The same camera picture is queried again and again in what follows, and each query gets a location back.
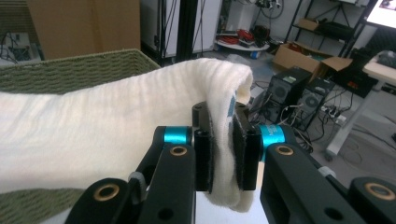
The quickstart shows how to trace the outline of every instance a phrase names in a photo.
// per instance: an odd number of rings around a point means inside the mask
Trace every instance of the white cloth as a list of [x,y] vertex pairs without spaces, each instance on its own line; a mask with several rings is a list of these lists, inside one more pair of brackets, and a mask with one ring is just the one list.
[[247,66],[200,59],[65,95],[0,92],[0,192],[126,179],[157,126],[191,125],[191,107],[207,101],[217,143],[209,200],[246,210],[251,199],[241,199],[236,185],[230,108],[248,102],[251,83]]

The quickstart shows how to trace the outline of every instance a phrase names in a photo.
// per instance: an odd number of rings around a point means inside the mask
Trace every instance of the white table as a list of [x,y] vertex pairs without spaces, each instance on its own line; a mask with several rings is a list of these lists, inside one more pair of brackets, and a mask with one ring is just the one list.
[[375,56],[370,62],[368,62],[363,72],[367,73],[369,77],[378,79],[378,82],[368,93],[364,101],[359,105],[355,113],[346,121],[346,124],[338,130],[335,137],[332,139],[330,144],[326,148],[326,153],[330,156],[336,156],[341,149],[341,146],[346,141],[353,125],[355,124],[361,112],[367,107],[368,103],[375,98],[375,96],[381,91],[382,86],[385,82],[389,84],[396,84],[396,69],[387,67],[385,65],[376,62],[377,56]]

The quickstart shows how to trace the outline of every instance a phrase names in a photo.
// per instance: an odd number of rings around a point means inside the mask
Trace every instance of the white desk leg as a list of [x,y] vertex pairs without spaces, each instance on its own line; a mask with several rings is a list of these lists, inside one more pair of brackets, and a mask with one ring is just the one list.
[[352,130],[353,125],[355,124],[358,117],[361,115],[361,112],[367,107],[368,103],[371,101],[374,96],[381,91],[382,86],[384,85],[384,81],[378,80],[375,86],[371,89],[371,91],[367,94],[363,102],[359,105],[358,109],[353,113],[353,115],[346,121],[346,124],[338,130],[335,137],[332,139],[330,144],[326,148],[326,152],[331,156],[336,156],[341,149],[341,146],[347,139],[350,131]]

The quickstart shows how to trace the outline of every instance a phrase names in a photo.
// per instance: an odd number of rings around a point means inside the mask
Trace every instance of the green woven basket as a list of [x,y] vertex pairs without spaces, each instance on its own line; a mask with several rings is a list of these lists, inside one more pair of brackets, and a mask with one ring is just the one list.
[[137,49],[0,66],[0,91],[64,94],[160,68]]
[[[158,68],[137,49],[0,66],[0,91],[64,94]],[[29,189],[0,194],[0,223],[40,223],[72,207],[82,192],[83,189]]]

